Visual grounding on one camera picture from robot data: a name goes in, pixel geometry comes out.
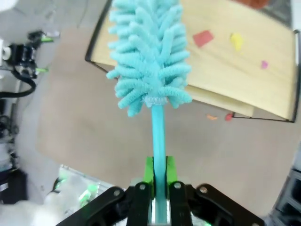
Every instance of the paper scrap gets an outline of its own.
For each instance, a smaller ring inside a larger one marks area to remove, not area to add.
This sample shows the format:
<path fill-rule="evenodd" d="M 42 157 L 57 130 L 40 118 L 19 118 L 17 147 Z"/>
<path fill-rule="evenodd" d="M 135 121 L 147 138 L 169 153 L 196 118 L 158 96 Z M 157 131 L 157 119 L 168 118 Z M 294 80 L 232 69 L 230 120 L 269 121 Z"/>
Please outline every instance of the paper scrap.
<path fill-rule="evenodd" d="M 212 116 L 210 114 L 206 114 L 207 116 L 207 119 L 210 119 L 210 120 L 217 120 L 217 117 L 216 116 Z"/>
<path fill-rule="evenodd" d="M 268 68 L 268 66 L 269 66 L 269 63 L 268 63 L 267 61 L 263 60 L 263 61 L 261 62 L 261 68 L 262 68 L 262 69 L 266 69 L 266 68 Z"/>
<path fill-rule="evenodd" d="M 229 114 L 226 114 L 225 120 L 226 121 L 231 121 L 232 118 L 233 118 L 233 113 L 229 113 Z"/>
<path fill-rule="evenodd" d="M 194 43 L 198 47 L 202 47 L 206 45 L 208 42 L 212 41 L 213 39 L 214 36 L 210 33 L 210 31 L 203 31 L 193 36 Z"/>
<path fill-rule="evenodd" d="M 236 51 L 241 50 L 241 46 L 243 45 L 243 37 L 239 33 L 232 33 L 230 36 L 230 41 L 234 45 Z"/>

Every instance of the black wire frame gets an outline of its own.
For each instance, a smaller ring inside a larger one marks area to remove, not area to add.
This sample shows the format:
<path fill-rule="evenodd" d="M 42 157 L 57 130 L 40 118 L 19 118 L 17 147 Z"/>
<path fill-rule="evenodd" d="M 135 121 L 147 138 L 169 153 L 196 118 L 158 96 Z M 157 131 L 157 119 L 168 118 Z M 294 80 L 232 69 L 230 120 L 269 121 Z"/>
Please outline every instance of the black wire frame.
<path fill-rule="evenodd" d="M 97 41 L 97 38 L 99 36 L 99 32 L 101 31 L 103 22 L 105 20 L 105 18 L 107 17 L 108 11 L 111 7 L 111 3 L 112 0 L 107 0 L 104 9 L 100 15 L 100 18 L 96 24 L 96 27 L 94 29 L 90 44 L 88 46 L 87 52 L 86 52 L 86 56 L 85 56 L 85 61 L 91 63 L 92 65 L 96 66 L 97 68 L 99 68 L 100 70 L 102 70 L 103 72 L 107 73 L 108 71 L 105 70 L 104 68 L 102 68 L 101 66 L 97 65 L 96 62 L 93 62 L 91 60 L 92 57 L 92 53 Z M 236 113 L 233 113 L 233 118 L 235 119 L 254 119 L 254 120 L 267 120 L 267 121 L 283 121 L 283 122 L 291 122 L 291 123 L 295 123 L 296 119 L 297 119 L 297 113 L 298 113 L 298 107 L 299 107 L 299 99 L 300 99 L 300 83 L 301 83 L 301 35 L 300 35 L 300 31 L 299 30 L 295 30 L 294 31 L 295 35 L 297 36 L 298 39 L 298 49 L 296 51 L 298 51 L 297 56 L 298 56 L 298 69 L 297 69 L 297 73 L 296 73 L 296 96 L 295 96 L 295 103 L 294 103 L 294 107 L 293 107 L 293 116 L 292 119 L 284 119 L 284 120 L 280 120 L 280 119 L 268 119 L 268 118 L 254 118 L 254 117 L 240 117 L 240 116 L 236 116 Z"/>
<path fill-rule="evenodd" d="M 298 114 L 298 108 L 299 108 L 299 99 L 300 99 L 300 83 L 301 83 L 301 35 L 299 30 L 294 30 L 294 34 L 296 39 L 298 39 L 298 49 L 297 51 L 297 58 L 298 58 L 298 68 L 296 72 L 296 92 L 295 92 L 295 102 L 293 105 L 293 114 L 292 114 L 292 119 L 269 119 L 269 118 L 253 118 L 253 117 L 238 117 L 235 116 L 236 113 L 233 113 L 233 118 L 235 119 L 257 119 L 257 120 L 266 120 L 266 121 L 282 121 L 282 122 L 290 122 L 290 123 L 295 123 L 297 119 L 297 114 Z"/>

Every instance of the pink object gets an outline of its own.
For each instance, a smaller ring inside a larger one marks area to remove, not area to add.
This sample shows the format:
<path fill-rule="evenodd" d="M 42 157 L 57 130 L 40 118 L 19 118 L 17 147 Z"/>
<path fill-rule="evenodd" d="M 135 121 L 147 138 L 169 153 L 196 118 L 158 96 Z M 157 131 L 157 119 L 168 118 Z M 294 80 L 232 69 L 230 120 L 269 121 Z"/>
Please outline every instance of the pink object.
<path fill-rule="evenodd" d="M 229 113 L 229 114 L 226 114 L 225 120 L 226 121 L 231 121 L 232 118 L 233 118 L 233 113 Z"/>
<path fill-rule="evenodd" d="M 263 61 L 261 62 L 261 68 L 262 68 L 262 69 L 266 69 L 266 68 L 268 68 L 268 66 L 269 66 L 269 63 L 268 63 L 267 61 L 263 60 Z"/>
<path fill-rule="evenodd" d="M 214 39 L 214 36 L 209 31 L 203 31 L 193 36 L 194 43 L 198 47 L 206 45 L 208 42 Z"/>

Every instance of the brown floor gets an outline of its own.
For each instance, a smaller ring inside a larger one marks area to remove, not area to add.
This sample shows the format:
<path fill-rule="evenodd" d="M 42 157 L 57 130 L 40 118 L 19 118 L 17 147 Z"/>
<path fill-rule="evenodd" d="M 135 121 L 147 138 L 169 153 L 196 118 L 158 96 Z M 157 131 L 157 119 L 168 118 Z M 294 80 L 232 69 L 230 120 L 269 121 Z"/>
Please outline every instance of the brown floor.
<path fill-rule="evenodd" d="M 128 118 L 117 107 L 115 81 L 84 61 L 91 30 L 68 30 L 50 68 L 43 97 L 38 150 L 79 171 L 127 187 L 152 155 L 148 109 Z M 218 116 L 208 120 L 206 114 Z M 166 152 L 179 176 L 210 183 L 256 214 L 272 208 L 300 141 L 301 121 L 234 119 L 193 102 L 166 107 Z"/>

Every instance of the blue brush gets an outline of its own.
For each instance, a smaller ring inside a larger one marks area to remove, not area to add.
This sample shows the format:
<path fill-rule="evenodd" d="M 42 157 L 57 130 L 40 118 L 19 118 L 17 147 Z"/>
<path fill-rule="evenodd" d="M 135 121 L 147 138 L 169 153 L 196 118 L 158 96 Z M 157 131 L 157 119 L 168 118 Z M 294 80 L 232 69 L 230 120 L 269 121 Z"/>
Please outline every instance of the blue brush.
<path fill-rule="evenodd" d="M 143 103 L 151 108 L 154 173 L 156 180 L 156 223 L 166 223 L 164 108 L 191 102 L 185 92 L 191 67 L 185 26 L 180 23 L 182 6 L 178 0 L 114 0 L 116 10 L 109 32 L 119 37 L 109 43 L 110 56 L 117 66 L 107 74 L 118 78 L 116 96 L 119 108 L 128 107 L 128 116 L 138 114 Z"/>

